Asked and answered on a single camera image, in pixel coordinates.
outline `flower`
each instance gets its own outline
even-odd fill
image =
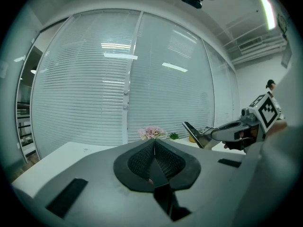
[[[141,139],[149,140],[164,136],[166,132],[158,126],[148,126],[145,129],[139,129],[138,134]]]

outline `table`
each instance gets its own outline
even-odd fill
[[[196,143],[190,142],[188,138],[178,139],[175,140],[175,142],[199,148]],[[72,166],[80,159],[95,152],[113,147],[115,146],[96,146],[67,142],[24,172],[12,183],[12,185],[33,198],[50,179]],[[212,150],[245,154],[238,150],[224,149],[222,143],[213,147]]]

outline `window blind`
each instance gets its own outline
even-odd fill
[[[40,157],[68,141],[122,144],[126,65],[139,12],[77,15],[55,36],[36,72],[33,134]]]
[[[233,105],[233,120],[240,119],[241,109],[240,109],[240,97],[239,97],[239,87],[236,73],[229,67],[228,69],[231,87],[232,87],[232,105]]]
[[[214,126],[219,127],[232,121],[233,99],[229,65],[223,57],[205,42],[214,81]]]
[[[128,141],[138,130],[159,126],[167,133],[188,133],[214,123],[214,90],[203,42],[163,18],[144,13],[130,74]]]

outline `small green plant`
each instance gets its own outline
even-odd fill
[[[172,139],[172,140],[177,140],[179,139],[179,135],[177,133],[170,133],[169,137]]]

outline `air vent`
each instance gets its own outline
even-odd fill
[[[244,44],[239,45],[239,49],[241,51],[247,50],[251,47],[255,47],[256,45],[262,44],[262,39],[261,37],[249,40],[247,42],[245,42]]]

